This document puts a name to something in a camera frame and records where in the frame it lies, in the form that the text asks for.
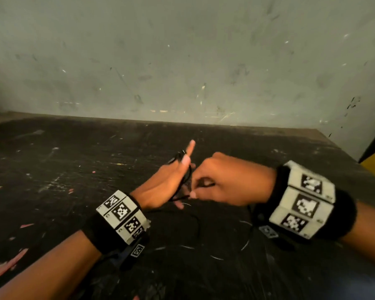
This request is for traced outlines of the wrist marker tracker band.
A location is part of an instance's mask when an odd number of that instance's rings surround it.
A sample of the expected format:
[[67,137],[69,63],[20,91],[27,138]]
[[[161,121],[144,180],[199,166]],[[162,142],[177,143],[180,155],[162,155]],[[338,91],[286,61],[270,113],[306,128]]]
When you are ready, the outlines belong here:
[[102,255],[114,259],[120,270],[127,270],[147,246],[150,226],[135,198],[117,190],[96,208],[81,230]]
[[355,225],[358,210],[348,192],[290,160],[279,166],[270,198],[249,206],[251,220],[284,251],[314,238],[336,241]]

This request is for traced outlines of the person's right forearm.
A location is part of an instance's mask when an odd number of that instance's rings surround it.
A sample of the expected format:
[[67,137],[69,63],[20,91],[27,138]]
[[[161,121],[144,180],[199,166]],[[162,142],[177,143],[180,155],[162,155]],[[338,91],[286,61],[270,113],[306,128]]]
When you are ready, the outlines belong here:
[[375,265],[375,208],[360,201],[356,208],[354,226],[340,240]]

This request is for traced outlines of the person's right hand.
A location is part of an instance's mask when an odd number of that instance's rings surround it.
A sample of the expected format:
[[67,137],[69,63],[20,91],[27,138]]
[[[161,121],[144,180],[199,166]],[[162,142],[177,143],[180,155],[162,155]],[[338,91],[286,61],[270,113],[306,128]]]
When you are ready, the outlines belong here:
[[275,186],[275,169],[216,152],[193,172],[191,191],[216,184],[220,199],[211,200],[234,206],[266,203]]

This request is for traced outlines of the person's left hand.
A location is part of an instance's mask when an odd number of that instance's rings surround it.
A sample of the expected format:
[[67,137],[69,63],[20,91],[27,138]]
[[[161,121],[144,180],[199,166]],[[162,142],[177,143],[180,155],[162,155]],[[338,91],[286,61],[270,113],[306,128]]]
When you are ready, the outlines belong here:
[[[185,150],[190,157],[194,147],[195,141],[191,140]],[[153,176],[130,193],[143,210],[159,208],[174,196],[184,177],[178,176],[175,169],[175,161],[161,166]]]

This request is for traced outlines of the left wrist marker tracker band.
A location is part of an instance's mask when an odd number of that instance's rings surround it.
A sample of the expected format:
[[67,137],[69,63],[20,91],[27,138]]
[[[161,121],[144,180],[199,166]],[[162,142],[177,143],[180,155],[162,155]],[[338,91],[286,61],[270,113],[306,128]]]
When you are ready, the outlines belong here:
[[127,270],[147,246],[150,226],[135,198],[117,190],[96,208],[81,230],[102,255],[114,259],[120,270]]

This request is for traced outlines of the right wrist marker tracker band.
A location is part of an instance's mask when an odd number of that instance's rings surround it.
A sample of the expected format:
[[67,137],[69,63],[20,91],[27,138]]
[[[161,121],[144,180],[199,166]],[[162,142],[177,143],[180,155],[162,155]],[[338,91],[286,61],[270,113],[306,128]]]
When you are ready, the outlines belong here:
[[336,241],[355,225],[358,210],[348,192],[290,160],[279,166],[270,198],[249,206],[251,220],[284,251],[314,238]]

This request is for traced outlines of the person's left forearm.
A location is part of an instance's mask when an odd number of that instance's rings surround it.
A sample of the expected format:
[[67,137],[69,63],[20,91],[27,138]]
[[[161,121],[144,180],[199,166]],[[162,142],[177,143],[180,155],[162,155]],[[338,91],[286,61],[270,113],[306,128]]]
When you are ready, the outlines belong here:
[[101,252],[79,230],[0,288],[0,300],[64,300]]

